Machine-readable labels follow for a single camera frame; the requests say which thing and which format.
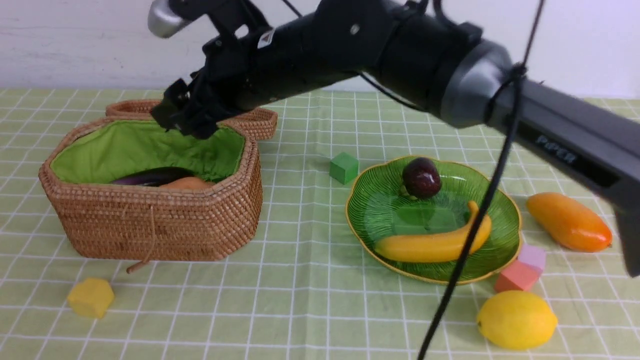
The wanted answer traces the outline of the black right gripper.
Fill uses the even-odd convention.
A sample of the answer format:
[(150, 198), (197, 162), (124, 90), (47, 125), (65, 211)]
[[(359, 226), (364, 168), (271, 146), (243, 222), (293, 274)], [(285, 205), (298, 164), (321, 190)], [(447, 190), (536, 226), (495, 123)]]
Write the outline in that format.
[(317, 10), (271, 27), (259, 10), (211, 10), (218, 37), (203, 46), (204, 66), (178, 79), (150, 110), (167, 132), (206, 140), (219, 122), (256, 107), (324, 88), (361, 71), (352, 10)]

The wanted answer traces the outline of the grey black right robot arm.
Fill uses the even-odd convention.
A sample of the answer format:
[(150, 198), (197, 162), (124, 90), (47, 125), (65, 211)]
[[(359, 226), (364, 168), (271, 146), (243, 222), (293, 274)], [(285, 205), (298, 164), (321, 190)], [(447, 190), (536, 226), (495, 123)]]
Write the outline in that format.
[(220, 121), (365, 73), (458, 129), (508, 133), (518, 103), (516, 143), (612, 205), (627, 272), (639, 275), (637, 121), (533, 80), (517, 89), (502, 45), (413, 1), (322, 0), (272, 28), (249, 0), (154, 0), (147, 25), (166, 39), (203, 16), (218, 36), (192, 82), (176, 80), (151, 110), (163, 128), (208, 139)]

